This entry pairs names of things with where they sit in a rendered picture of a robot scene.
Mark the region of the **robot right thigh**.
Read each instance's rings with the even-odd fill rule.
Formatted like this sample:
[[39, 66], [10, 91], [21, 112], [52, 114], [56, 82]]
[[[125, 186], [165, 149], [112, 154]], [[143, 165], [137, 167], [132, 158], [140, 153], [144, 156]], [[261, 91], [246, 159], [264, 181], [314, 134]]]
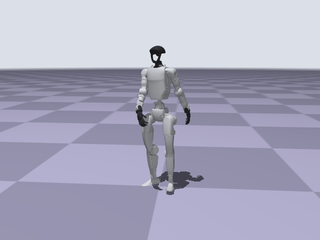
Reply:
[[147, 124], [146, 126], [142, 126], [142, 138], [148, 152], [151, 155], [156, 155], [159, 152], [159, 148], [153, 144], [154, 128], [152, 124], [155, 123], [156, 120], [153, 120], [152, 115], [152, 113], [148, 113], [145, 115], [147, 118], [143, 117], [148, 123], [145, 123]]

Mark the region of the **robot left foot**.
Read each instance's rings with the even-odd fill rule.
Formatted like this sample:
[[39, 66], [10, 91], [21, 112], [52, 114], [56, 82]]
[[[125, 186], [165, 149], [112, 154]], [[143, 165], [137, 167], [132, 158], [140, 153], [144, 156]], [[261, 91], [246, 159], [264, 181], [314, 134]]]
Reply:
[[174, 191], [174, 183], [172, 184], [171, 182], [167, 185], [166, 191], [168, 192], [173, 192]]

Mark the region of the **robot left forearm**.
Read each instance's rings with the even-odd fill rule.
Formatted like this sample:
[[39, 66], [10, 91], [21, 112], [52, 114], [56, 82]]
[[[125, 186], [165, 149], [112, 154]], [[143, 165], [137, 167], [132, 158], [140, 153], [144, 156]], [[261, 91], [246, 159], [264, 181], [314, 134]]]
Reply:
[[[190, 109], [190, 106], [188, 105], [188, 102], [186, 100], [186, 96], [183, 92], [183, 90], [180, 88], [182, 95], [178, 96], [178, 99], [180, 101], [181, 106], [184, 108], [188, 108], [188, 110]], [[184, 110], [185, 111], [185, 110]]]

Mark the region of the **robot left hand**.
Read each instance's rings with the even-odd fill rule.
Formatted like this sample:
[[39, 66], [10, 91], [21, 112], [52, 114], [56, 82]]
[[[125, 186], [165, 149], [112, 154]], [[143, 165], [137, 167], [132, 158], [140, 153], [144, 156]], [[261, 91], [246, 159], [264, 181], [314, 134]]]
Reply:
[[190, 114], [190, 109], [188, 110], [188, 108], [184, 108], [184, 112], [186, 113], [186, 125], [190, 123], [190, 117], [191, 117], [191, 114]]

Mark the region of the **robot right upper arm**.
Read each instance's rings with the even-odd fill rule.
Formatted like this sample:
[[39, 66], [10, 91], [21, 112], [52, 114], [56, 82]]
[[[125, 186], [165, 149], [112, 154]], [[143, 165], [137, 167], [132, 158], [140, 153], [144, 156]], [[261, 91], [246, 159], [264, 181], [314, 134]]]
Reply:
[[141, 71], [141, 88], [139, 90], [139, 94], [144, 96], [148, 95], [147, 70], [148, 68]]

